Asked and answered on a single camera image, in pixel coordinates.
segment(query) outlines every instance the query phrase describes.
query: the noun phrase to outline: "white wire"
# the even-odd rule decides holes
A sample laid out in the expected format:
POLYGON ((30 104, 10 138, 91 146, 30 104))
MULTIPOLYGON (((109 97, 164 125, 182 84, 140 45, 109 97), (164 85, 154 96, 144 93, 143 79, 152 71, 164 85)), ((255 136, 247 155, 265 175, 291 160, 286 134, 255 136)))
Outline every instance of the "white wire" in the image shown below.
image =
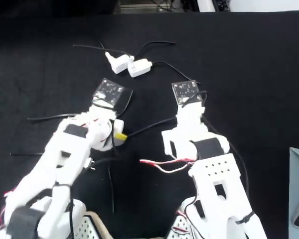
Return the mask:
POLYGON ((166 161, 166 162, 155 162, 155 161, 152 161, 152 160, 147 160, 147 159, 140 159, 140 163, 150 163, 150 164, 157 164, 157 165, 160 165, 160 164, 168 164, 168 163, 177 163, 177 162, 191 162, 191 161, 196 161, 195 159, 174 159, 174 160, 170 160, 170 161, 166 161))
POLYGON ((186 167, 187 167, 187 164, 184 165, 184 166, 182 166, 182 167, 180 167, 180 168, 171 170, 171 171, 166 171, 166 170, 162 169, 161 167, 159 167, 159 166, 156 165, 156 164, 152 164, 152 166, 154 166, 155 168, 158 168, 158 169, 159 169, 161 172, 163 172, 163 173, 175 173, 175 172, 178 172, 178 171, 183 170, 184 168, 186 168, 186 167))

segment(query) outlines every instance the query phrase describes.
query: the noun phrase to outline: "white plug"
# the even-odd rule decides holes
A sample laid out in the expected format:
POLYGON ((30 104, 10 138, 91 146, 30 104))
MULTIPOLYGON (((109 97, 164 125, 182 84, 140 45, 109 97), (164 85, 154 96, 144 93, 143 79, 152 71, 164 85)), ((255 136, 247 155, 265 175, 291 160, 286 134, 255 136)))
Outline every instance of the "white plug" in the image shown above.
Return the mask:
POLYGON ((115 58, 111 56, 109 52, 106 51, 105 56, 109 60, 112 70, 115 74, 118 74, 127 69, 130 60, 134 61, 134 56, 128 56, 126 54, 118 58, 115 58))
POLYGON ((128 64, 128 71, 131 77, 136 77, 149 72, 152 65, 152 62, 147 59, 141 59, 138 61, 130 60, 128 64))

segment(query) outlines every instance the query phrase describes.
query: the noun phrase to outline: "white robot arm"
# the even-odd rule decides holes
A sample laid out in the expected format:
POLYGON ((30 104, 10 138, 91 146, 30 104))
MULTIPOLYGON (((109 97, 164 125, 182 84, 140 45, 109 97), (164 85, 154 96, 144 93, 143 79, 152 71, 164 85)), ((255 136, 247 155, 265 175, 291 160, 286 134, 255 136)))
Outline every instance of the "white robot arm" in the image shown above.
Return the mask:
POLYGON ((197 84, 172 84, 178 103, 177 127, 162 132, 165 153, 177 159, 191 159, 188 174, 197 195, 183 201, 167 239, 266 239, 253 212, 230 144, 208 131, 201 122, 204 101, 197 84), (217 193, 223 188, 223 194, 217 193))
POLYGON ((70 187, 82 170, 91 166, 91 148, 109 150, 114 139, 111 134, 122 133, 124 122, 116 119, 115 104, 111 103, 123 90, 104 79, 89 111, 59 124, 36 166, 7 196, 0 239, 65 239, 70 234, 69 218, 74 226, 80 223, 86 208, 74 200, 69 217, 70 187), (45 189, 52 190, 51 197, 28 204, 45 189))

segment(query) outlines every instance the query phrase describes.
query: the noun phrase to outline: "red and white wire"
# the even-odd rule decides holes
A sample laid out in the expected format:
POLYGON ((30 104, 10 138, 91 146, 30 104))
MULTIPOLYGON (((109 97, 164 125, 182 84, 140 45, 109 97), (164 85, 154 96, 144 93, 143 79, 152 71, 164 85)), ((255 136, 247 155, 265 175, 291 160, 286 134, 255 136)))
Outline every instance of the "red and white wire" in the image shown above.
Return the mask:
POLYGON ((188 158, 185 158, 185 159, 174 159, 174 160, 170 160, 170 161, 166 161, 166 162, 155 162, 155 161, 152 161, 152 160, 147 160, 147 159, 141 159, 140 160, 140 163, 145 163, 145 164, 149 164, 155 168, 158 168, 159 171, 163 172, 163 173, 175 173, 175 172, 178 172, 180 170, 183 170, 184 168, 186 168, 188 165, 184 165, 180 168, 177 168, 177 169, 174 169, 174 170, 171 170, 171 171, 167 171, 165 169, 162 169, 159 165, 162 165, 162 164, 170 164, 170 163, 177 163, 177 162, 194 162, 196 161, 195 159, 188 159, 188 158))
POLYGON ((189 159, 189 158, 173 159, 173 160, 166 161, 166 162, 155 162, 155 161, 152 161, 152 160, 140 159, 140 163, 155 164, 155 165, 178 163, 178 162, 195 162, 195 161, 196 161, 196 159, 189 159))

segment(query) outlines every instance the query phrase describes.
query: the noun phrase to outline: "black background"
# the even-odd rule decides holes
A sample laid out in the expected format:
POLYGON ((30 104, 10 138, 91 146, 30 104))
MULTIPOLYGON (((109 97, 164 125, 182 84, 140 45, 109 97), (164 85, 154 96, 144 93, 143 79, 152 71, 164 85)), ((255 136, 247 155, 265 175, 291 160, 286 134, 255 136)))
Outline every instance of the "black background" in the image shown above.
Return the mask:
MULTIPOLYGON (((176 66, 209 92, 205 116, 243 156, 251 205, 268 238, 288 238, 289 147, 299 148, 299 12, 1 19, 0 208, 3 193, 37 162, 9 153, 42 151, 60 121, 30 124, 26 117, 86 111, 104 77, 135 91, 122 116, 126 133, 176 114, 170 84, 181 76, 165 66, 134 79, 115 75, 102 52, 72 47, 98 40, 132 54, 151 40, 177 42, 145 55, 176 66)), ((74 186, 75 197, 114 237, 165 235, 176 208, 194 195, 186 171, 165 175, 138 163, 168 159, 160 132, 171 127, 148 130, 118 149, 114 215, 106 168, 74 186)))

